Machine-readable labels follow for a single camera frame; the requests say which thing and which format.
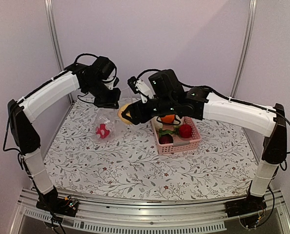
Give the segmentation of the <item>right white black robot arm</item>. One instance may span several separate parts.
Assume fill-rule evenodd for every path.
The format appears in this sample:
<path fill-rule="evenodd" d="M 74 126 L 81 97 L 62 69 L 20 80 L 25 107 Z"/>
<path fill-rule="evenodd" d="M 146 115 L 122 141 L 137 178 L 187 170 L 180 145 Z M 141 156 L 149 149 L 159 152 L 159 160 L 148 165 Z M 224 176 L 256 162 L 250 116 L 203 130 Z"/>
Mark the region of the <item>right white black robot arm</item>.
<path fill-rule="evenodd" d="M 209 86 L 190 86 L 181 83 L 172 69 L 154 70 L 148 78 L 151 87 L 139 77 L 131 77 L 128 85 L 141 95 L 141 100 L 124 107 L 121 118 L 134 125 L 146 123 L 154 117 L 175 114 L 198 120 L 208 119 L 226 122 L 255 131 L 264 136 L 263 152 L 254 179 L 250 183 L 248 197 L 241 208 L 251 213 L 260 205 L 279 165 L 287 155 L 287 127 L 281 104 L 274 107 L 253 104 L 226 97 Z"/>

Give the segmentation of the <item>right aluminium vertical post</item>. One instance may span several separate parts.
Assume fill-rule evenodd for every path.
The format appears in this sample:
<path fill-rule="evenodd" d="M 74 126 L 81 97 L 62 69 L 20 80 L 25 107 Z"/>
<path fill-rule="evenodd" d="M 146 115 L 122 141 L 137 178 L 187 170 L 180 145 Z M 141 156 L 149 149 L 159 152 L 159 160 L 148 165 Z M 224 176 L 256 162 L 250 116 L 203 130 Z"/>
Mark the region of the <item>right aluminium vertical post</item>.
<path fill-rule="evenodd" d="M 245 67 L 247 54 L 250 46 L 251 36 L 254 28 L 255 22 L 255 14 L 256 14 L 256 7 L 257 7 L 257 0 L 250 0 L 249 1 L 249 10 L 248 10 L 248 17 L 247 17 L 247 24 L 245 28 L 245 35 L 243 40 L 243 46 L 238 62 L 238 66 L 236 69 L 235 79 L 232 85 L 230 95 L 234 98 L 237 95 L 237 91 L 241 82 L 243 70 Z"/>

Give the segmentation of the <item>left aluminium vertical post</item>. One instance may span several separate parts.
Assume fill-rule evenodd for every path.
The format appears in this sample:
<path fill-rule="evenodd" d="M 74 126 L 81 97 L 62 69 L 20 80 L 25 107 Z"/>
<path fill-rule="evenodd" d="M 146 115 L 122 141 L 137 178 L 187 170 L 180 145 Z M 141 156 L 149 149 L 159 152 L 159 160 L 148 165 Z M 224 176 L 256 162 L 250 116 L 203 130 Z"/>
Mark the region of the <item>left aluminium vertical post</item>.
<path fill-rule="evenodd" d="M 53 3 L 51 0 L 44 0 L 44 5 L 45 5 L 45 12 L 46 12 L 46 17 L 47 17 L 47 22 L 48 22 L 48 27 L 49 27 L 49 34 L 52 41 L 55 59 L 56 59 L 59 71 L 62 71 L 64 68 L 64 63 L 62 59 L 62 54 L 61 54 L 60 45 L 59 45 L 59 38 L 58 38 L 56 25 L 55 25 Z"/>

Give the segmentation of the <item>floral patterned table mat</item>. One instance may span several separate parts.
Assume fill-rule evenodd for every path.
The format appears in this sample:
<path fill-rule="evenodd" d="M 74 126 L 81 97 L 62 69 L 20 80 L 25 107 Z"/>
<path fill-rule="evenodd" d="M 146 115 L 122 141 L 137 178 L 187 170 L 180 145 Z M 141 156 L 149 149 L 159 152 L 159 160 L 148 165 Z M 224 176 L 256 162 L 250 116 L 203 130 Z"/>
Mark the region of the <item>floral patterned table mat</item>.
<path fill-rule="evenodd" d="M 94 139 L 98 109 L 77 101 L 44 159 L 60 189 L 112 197 L 194 200 L 245 195 L 257 169 L 242 128 L 195 121 L 191 151 L 161 155 L 150 123 L 124 125 L 111 140 Z"/>

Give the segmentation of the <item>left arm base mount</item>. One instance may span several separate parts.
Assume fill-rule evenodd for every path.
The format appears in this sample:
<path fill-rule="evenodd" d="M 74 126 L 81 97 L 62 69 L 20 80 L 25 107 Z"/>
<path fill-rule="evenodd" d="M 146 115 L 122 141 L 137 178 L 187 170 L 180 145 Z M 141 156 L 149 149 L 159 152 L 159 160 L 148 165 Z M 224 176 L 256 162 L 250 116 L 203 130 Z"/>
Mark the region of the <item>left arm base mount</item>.
<path fill-rule="evenodd" d="M 42 195 L 36 204 L 38 209 L 54 214 L 75 217 L 78 211 L 79 200 L 70 195 L 64 198 L 57 195 Z"/>

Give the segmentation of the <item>aluminium vertical post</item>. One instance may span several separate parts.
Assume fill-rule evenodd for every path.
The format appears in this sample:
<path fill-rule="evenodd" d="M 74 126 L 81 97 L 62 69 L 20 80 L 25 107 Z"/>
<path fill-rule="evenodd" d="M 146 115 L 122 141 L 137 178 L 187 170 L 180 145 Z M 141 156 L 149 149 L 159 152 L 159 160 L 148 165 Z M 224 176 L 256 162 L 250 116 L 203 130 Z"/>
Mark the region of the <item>aluminium vertical post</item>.
<path fill-rule="evenodd" d="M 248 17 L 247 17 L 247 24 L 245 28 L 245 35 L 243 40 L 243 46 L 238 62 L 238 66 L 236 69 L 235 79 L 232 85 L 230 95 L 234 98 L 237 95 L 237 91 L 241 82 L 243 70 L 245 67 L 247 54 L 250 46 L 251 36 L 254 28 L 255 22 L 255 14 L 256 14 L 256 7 L 257 7 L 257 0 L 250 0 L 249 1 L 249 10 L 248 10 Z"/>
<path fill-rule="evenodd" d="M 46 12 L 46 17 L 47 17 L 47 22 L 48 22 L 48 27 L 49 27 L 49 34 L 52 41 L 55 59 L 56 59 L 59 71 L 62 71 L 64 68 L 64 63 L 62 59 L 62 54 L 61 54 L 60 45 L 59 45 L 59 38 L 58 38 L 56 25 L 55 25 L 53 3 L 51 0 L 44 0 L 44 5 L 45 5 L 45 12 Z"/>

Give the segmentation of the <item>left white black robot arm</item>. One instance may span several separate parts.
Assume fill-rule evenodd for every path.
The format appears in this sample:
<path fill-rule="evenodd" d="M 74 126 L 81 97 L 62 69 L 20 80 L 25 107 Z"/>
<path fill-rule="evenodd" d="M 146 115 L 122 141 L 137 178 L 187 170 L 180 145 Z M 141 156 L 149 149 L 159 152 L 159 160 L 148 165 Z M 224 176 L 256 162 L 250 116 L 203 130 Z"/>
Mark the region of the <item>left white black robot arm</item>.
<path fill-rule="evenodd" d="M 118 82 L 116 65 L 109 58 L 99 56 L 91 65 L 74 61 L 26 96 L 8 102 L 6 131 L 12 134 L 15 150 L 35 187 L 44 195 L 43 205 L 50 211 L 58 211 L 61 200 L 51 193 L 55 187 L 43 163 L 41 138 L 32 123 L 57 101 L 78 89 L 84 94 L 90 93 L 96 107 L 118 109 L 121 94 L 116 87 Z"/>

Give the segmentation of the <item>orange tangerine toy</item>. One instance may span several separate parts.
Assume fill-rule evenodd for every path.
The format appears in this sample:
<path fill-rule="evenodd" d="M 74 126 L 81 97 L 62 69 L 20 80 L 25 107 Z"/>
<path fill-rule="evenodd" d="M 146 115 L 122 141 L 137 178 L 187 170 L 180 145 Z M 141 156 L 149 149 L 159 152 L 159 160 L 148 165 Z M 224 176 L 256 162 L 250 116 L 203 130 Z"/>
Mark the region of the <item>orange tangerine toy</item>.
<path fill-rule="evenodd" d="M 175 120 L 175 115 L 166 115 L 164 117 L 160 117 L 160 120 L 163 124 L 173 124 Z"/>

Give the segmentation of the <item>white radish toy left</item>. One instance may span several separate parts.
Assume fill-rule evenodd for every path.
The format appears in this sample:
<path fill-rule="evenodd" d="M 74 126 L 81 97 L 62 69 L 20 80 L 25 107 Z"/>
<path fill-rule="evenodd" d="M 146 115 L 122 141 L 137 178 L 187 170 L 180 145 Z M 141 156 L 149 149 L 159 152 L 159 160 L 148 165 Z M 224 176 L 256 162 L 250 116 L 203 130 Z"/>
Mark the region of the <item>white radish toy left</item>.
<path fill-rule="evenodd" d="M 160 117 L 154 117 L 152 119 L 152 123 L 153 123 L 153 126 L 154 126 L 154 128 L 155 128 L 156 131 L 159 131 L 160 129 L 163 128 L 163 123 L 162 123 Z"/>

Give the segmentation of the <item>red apple toy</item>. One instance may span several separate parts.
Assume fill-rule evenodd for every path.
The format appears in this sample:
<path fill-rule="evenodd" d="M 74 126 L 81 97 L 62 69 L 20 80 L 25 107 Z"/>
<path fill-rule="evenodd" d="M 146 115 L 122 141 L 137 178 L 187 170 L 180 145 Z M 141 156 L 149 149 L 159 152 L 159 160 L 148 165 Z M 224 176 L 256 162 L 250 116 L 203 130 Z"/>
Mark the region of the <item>red apple toy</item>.
<path fill-rule="evenodd" d="M 179 127 L 179 136 L 182 138 L 192 137 L 192 127 L 188 124 L 183 124 Z"/>

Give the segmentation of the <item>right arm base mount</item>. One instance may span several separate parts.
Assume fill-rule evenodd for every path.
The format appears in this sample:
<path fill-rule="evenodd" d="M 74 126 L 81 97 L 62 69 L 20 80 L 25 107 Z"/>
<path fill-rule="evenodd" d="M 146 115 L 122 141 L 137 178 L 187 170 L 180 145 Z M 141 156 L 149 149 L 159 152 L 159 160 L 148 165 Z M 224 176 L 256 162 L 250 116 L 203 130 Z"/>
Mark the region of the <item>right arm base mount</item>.
<path fill-rule="evenodd" d="M 257 228 L 267 208 L 264 196 L 247 195 L 245 198 L 225 203 L 228 217 L 239 216 L 240 224 L 246 229 Z"/>

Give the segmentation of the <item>clear zip top bag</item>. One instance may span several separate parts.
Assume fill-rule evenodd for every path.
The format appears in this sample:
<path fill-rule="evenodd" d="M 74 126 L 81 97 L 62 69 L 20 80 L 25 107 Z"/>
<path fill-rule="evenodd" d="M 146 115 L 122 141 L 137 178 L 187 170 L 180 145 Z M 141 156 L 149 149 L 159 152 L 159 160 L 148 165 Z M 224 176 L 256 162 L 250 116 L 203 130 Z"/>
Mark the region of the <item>clear zip top bag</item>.
<path fill-rule="evenodd" d="M 126 95 L 120 98 L 119 109 L 99 108 L 95 120 L 92 124 L 92 139 L 97 142 L 106 142 L 123 134 L 129 125 L 122 122 L 118 116 L 118 113 L 121 107 L 123 107 L 125 104 L 130 104 L 132 101 L 132 96 Z M 99 139 L 95 133 L 96 127 L 101 123 L 106 124 L 107 129 L 110 130 L 110 135 L 105 139 Z"/>

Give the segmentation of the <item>aluminium front rail frame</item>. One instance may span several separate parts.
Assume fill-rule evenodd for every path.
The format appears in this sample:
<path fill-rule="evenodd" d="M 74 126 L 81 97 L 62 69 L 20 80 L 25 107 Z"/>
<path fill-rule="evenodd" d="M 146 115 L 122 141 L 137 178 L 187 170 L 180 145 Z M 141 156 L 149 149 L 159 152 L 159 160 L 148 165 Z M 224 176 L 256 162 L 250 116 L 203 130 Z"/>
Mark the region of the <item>aluminium front rail frame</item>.
<path fill-rule="evenodd" d="M 12 234 L 290 234 L 290 215 L 280 190 L 266 193 L 262 226 L 245 228 L 244 218 L 229 217 L 227 198 L 191 201 L 150 201 L 73 192 L 79 200 L 75 217 L 62 225 L 36 207 L 38 195 L 23 189 L 10 227 Z"/>

